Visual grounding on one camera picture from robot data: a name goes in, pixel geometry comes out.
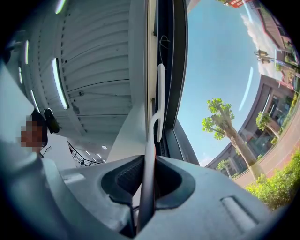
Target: ceiling light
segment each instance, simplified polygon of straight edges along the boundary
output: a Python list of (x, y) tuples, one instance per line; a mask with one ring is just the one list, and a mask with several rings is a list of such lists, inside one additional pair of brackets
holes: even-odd
[(26, 40), (26, 42), (25, 42), (25, 64), (28, 64), (28, 48), (29, 48), (29, 41)]
[(62, 8), (64, 7), (66, 0), (59, 0), (56, 9), (55, 9), (55, 14), (58, 14), (61, 12)]
[(58, 58), (55, 58), (52, 60), (52, 69), (53, 69), (53, 75), (55, 80), (56, 89), (58, 92), (58, 96), (60, 97), (60, 102), (64, 109), (69, 108), (69, 104), (66, 101), (65, 94), (62, 88), (61, 80), (60, 80), (60, 74), (58, 72)]
[(21, 68), (20, 67), (19, 67), (19, 78), (20, 78), (20, 83), (23, 84), (22, 73), (21, 73)]
[(34, 97), (33, 91), (30, 90), (30, 93), (31, 93), (31, 97), (32, 97), (33, 103), (34, 103), (34, 105), (35, 105), (38, 113), (41, 113), (40, 110), (39, 110), (39, 108), (38, 108), (37, 101), (36, 101), (36, 98)]

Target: blue sky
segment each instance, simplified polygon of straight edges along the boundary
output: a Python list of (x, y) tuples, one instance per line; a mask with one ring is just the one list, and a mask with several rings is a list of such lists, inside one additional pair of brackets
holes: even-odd
[(178, 119), (201, 165), (206, 165), (229, 143), (202, 131), (211, 116), (207, 100), (222, 98), (232, 105), (237, 130), (253, 104), (261, 74), (280, 79), (273, 64), (260, 64), (258, 48), (275, 55), (253, 10), (234, 9), (215, 0), (201, 0), (188, 15), (187, 71)]

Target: black hair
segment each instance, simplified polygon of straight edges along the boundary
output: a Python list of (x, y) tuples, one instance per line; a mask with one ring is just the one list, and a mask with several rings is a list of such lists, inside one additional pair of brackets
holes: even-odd
[(34, 109), (31, 114), (31, 120), (36, 121), (37, 125), (42, 127), (43, 147), (46, 146), (48, 144), (48, 128), (44, 117), (36, 109)]

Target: metal railing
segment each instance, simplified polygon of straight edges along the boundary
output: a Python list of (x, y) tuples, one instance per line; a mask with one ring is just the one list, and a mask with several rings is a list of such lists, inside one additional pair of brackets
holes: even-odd
[(91, 160), (87, 160), (85, 159), (83, 156), (81, 156), (76, 150), (75, 148), (68, 142), (69, 144), (69, 148), (70, 148), (70, 152), (73, 156), (73, 159), (80, 163), (80, 165), (82, 166), (96, 166), (96, 165), (99, 165), (99, 164), (102, 164), (100, 162), (95, 162), (95, 161), (91, 161)]

